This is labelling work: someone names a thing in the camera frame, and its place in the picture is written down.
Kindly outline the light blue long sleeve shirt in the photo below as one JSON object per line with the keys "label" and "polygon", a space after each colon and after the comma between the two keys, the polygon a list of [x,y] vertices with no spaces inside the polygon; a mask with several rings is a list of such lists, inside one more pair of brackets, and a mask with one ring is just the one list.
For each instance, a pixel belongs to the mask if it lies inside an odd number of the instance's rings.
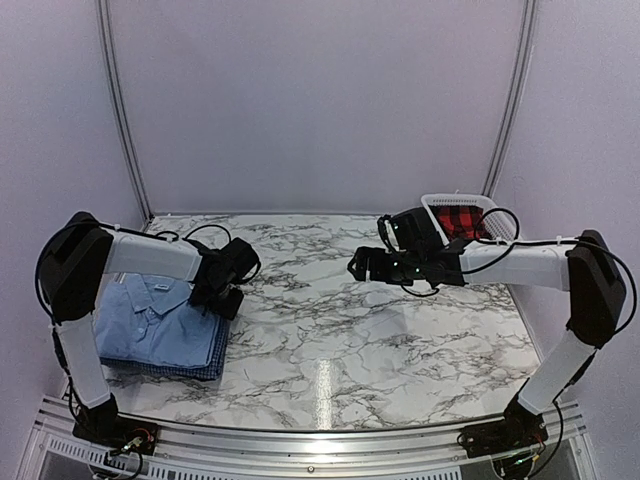
{"label": "light blue long sleeve shirt", "polygon": [[95,320],[98,355],[102,347],[113,347],[116,353],[138,353],[134,346],[142,342],[142,353],[148,353],[171,320],[185,320],[200,315],[202,307],[193,307],[188,299],[189,283],[168,277],[127,274],[121,281],[109,283],[101,297]]}

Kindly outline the blue checked shirt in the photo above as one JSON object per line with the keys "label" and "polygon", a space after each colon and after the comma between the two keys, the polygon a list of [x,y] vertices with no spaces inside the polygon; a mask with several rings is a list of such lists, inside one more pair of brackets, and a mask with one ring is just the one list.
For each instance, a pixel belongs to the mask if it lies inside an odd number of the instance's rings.
{"label": "blue checked shirt", "polygon": [[214,381],[222,376],[229,337],[229,322],[215,315],[196,315],[185,320],[171,320],[169,329],[160,335],[148,353],[142,342],[134,346],[133,355],[116,353],[102,347],[103,365],[161,378],[186,378]]}

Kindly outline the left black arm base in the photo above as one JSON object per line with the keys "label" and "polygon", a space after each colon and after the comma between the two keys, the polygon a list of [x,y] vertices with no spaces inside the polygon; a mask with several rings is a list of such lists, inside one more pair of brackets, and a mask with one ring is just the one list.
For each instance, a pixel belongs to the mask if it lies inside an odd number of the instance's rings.
{"label": "left black arm base", "polygon": [[156,423],[122,416],[113,394],[99,406],[80,407],[75,416],[74,437],[94,444],[121,450],[139,439],[132,449],[142,455],[152,455],[156,449],[159,426]]}

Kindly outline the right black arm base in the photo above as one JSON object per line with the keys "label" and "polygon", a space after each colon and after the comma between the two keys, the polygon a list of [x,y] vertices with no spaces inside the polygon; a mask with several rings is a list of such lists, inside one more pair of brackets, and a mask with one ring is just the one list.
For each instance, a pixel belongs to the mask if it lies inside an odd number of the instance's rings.
{"label": "right black arm base", "polygon": [[543,416],[531,413],[514,396],[501,420],[463,427],[457,443],[469,458],[476,458],[542,445],[547,439]]}

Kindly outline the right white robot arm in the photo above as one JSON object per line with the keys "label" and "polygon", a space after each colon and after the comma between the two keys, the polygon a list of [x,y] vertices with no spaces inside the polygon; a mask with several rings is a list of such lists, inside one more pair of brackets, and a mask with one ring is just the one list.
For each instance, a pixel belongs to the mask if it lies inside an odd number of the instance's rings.
{"label": "right white robot arm", "polygon": [[481,218],[470,233],[451,236],[426,207],[384,215],[377,229],[381,246],[357,248],[348,263],[349,273],[359,282],[404,289],[425,282],[434,291],[444,286],[503,285],[551,301],[536,313],[564,317],[553,322],[524,314],[535,336],[549,326],[559,338],[548,345],[540,366],[517,393],[518,409],[496,425],[495,438],[506,448],[519,446],[533,433],[531,414],[541,413],[561,396],[634,317],[623,311],[637,307],[633,275],[597,230],[525,240],[517,226],[500,236]]}

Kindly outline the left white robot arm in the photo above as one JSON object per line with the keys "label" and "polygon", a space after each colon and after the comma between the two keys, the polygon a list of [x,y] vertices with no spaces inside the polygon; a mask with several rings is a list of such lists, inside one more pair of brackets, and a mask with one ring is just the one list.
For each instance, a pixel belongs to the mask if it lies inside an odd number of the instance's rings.
{"label": "left white robot arm", "polygon": [[98,221],[85,211],[71,219],[42,248],[34,283],[49,316],[62,368],[81,405],[93,409],[89,431],[106,445],[125,438],[126,423],[109,408],[112,393],[102,372],[93,333],[93,313],[104,276],[143,274],[185,281],[189,301],[233,319],[244,298],[241,286],[262,262],[245,240],[235,237],[221,248],[178,237],[170,239]]}

